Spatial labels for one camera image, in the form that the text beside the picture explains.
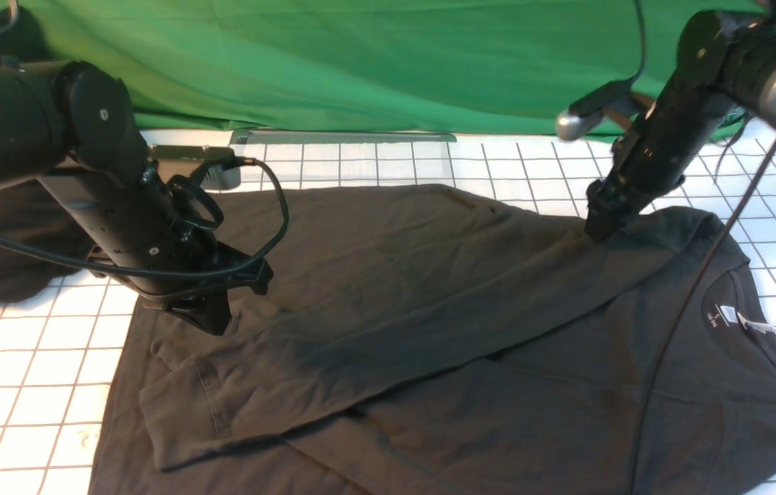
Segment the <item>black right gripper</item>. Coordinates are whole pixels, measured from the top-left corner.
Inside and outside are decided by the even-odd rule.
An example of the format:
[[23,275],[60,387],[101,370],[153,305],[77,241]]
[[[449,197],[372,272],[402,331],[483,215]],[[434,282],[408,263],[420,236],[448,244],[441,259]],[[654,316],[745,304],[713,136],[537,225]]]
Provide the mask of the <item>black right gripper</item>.
[[609,239],[680,187],[687,166],[735,106],[723,91],[669,81],[650,112],[614,144],[607,177],[589,185],[586,235],[597,243]]

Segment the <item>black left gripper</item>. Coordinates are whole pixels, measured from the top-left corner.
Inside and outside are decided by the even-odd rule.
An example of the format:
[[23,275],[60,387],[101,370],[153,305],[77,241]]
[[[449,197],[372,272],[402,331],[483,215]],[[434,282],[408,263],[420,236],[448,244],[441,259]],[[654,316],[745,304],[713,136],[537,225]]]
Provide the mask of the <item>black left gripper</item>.
[[274,271],[265,255],[253,256],[216,238],[221,207],[187,177],[168,183],[153,165],[121,187],[105,173],[77,168],[42,176],[48,193],[93,239],[90,258],[129,270],[115,279],[137,292],[146,307],[171,314],[212,336],[232,319],[228,292],[247,287],[264,295]]

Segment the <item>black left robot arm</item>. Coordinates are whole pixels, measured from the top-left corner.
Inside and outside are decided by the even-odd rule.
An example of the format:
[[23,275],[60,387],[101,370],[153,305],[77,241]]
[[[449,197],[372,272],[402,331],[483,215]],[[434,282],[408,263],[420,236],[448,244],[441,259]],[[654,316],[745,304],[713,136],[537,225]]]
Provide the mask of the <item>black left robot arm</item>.
[[[282,225],[248,256],[216,238],[224,216],[202,183],[239,167],[274,185]],[[149,146],[126,85],[90,63],[0,65],[0,190],[36,179],[95,243],[86,258],[59,256],[0,236],[0,248],[108,276],[219,336],[231,289],[267,294],[265,257],[289,226],[287,200],[268,165],[228,147]]]

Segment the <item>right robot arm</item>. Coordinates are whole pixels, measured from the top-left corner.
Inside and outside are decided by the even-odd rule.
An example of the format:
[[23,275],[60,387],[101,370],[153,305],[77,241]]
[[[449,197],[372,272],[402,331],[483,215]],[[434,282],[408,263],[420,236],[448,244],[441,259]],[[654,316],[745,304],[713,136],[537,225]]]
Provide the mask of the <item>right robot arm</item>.
[[701,10],[686,22],[676,68],[657,98],[613,80],[561,113],[555,132],[566,142],[605,119],[623,128],[613,166],[588,187],[586,234],[610,237],[648,204],[680,187],[696,154],[732,110],[776,131],[776,1],[764,13]]

